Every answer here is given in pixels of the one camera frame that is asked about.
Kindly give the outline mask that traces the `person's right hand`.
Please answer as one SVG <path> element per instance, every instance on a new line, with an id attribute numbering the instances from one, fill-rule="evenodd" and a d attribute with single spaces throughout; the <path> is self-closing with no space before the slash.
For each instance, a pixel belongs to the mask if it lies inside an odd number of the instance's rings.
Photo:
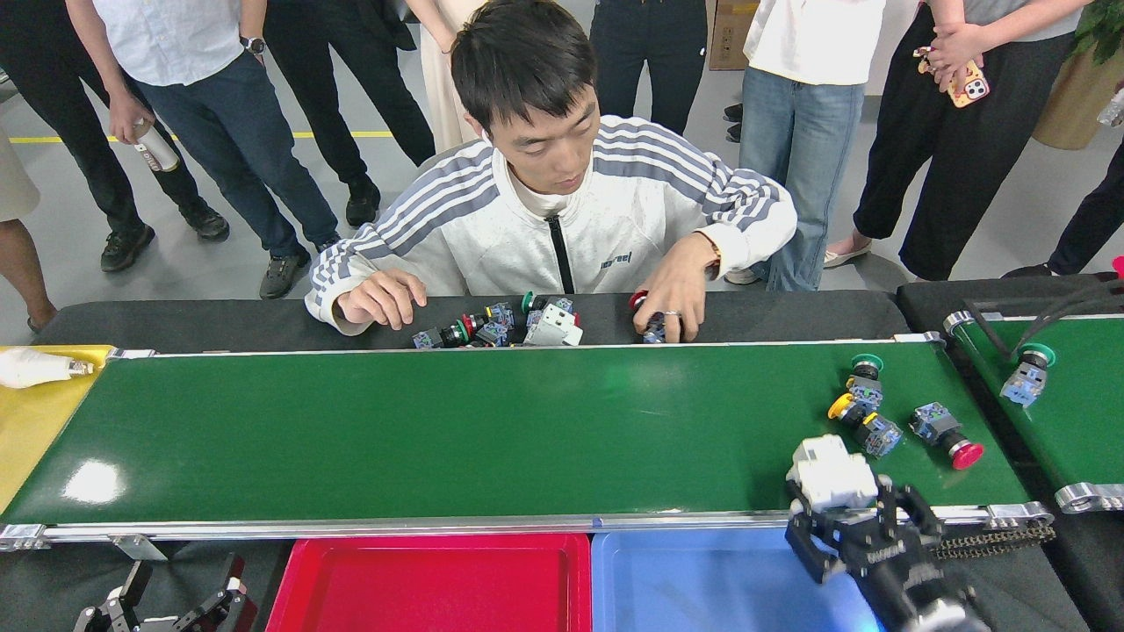
<path id="1" fill-rule="evenodd" d="M 335 303 L 348 323 L 402 329 L 414 323 L 414 306 L 425 307 L 427 292 L 422 280 L 404 269 L 379 269 Z"/>

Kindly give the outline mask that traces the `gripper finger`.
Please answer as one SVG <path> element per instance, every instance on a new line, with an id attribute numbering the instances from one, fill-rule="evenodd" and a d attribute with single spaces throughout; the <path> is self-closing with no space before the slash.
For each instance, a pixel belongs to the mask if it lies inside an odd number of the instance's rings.
<path id="1" fill-rule="evenodd" d="M 897 485 L 890 478 L 878 479 L 878 543 L 895 543 L 901 540 L 897 513 L 903 509 L 907 523 L 917 529 L 921 542 L 935 547 L 943 536 L 943 521 L 939 520 L 931 505 L 912 485 Z"/>
<path id="2" fill-rule="evenodd" d="M 76 631 L 140 631 L 135 608 L 140 604 L 152 577 L 152 565 L 135 563 L 126 581 L 110 592 L 105 603 L 81 611 Z"/>
<path id="3" fill-rule="evenodd" d="M 828 508 L 815 512 L 803 502 L 789 504 L 787 544 L 816 584 L 847 574 L 859 585 L 870 579 L 870 511 Z"/>
<path id="4" fill-rule="evenodd" d="M 227 556 L 220 588 L 176 619 L 174 631 L 250 631 L 257 606 L 250 601 L 248 586 L 241 581 L 244 567 L 241 556 Z"/>

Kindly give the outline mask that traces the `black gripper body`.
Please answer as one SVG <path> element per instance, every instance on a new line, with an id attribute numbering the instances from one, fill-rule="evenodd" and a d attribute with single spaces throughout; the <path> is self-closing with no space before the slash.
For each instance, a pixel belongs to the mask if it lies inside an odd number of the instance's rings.
<path id="1" fill-rule="evenodd" d="M 851 549 L 847 574 L 887 631 L 987 631 L 976 594 L 944 572 L 917 538 L 878 549 Z"/>

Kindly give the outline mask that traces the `person's left hand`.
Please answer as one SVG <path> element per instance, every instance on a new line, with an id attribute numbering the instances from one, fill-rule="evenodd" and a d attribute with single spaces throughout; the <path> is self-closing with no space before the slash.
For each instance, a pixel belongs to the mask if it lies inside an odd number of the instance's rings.
<path id="1" fill-rule="evenodd" d="M 667 341 L 694 341 L 705 320 L 708 268 L 717 260 L 713 244 L 703 233 L 690 233 L 678 240 L 658 269 L 636 289 L 646 291 L 633 316 L 636 333 L 646 329 L 655 312 L 667 315 Z"/>

